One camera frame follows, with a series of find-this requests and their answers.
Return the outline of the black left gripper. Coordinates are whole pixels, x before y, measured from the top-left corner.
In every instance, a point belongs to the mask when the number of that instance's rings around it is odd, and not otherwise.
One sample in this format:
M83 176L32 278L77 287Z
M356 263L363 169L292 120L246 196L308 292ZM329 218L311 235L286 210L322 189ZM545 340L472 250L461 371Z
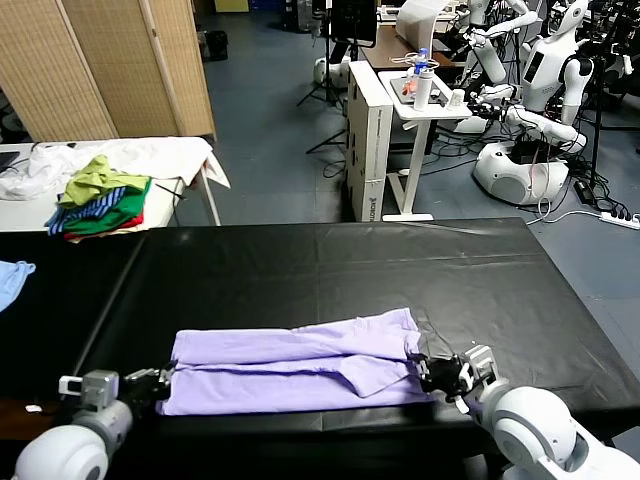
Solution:
M154 410L157 402L170 398L170 379L174 371L175 362L169 361L160 368L142 368L126 375L120 400L133 416L143 416Z

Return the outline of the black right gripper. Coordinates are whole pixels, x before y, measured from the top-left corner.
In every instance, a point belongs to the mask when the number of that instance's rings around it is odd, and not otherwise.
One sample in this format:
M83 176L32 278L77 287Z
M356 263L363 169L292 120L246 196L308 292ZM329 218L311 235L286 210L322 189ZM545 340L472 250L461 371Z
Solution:
M429 357L421 352L410 353L408 359L415 363L416 375L426 392L440 391L446 401L463 397L474 388L470 364L458 355L449 358Z

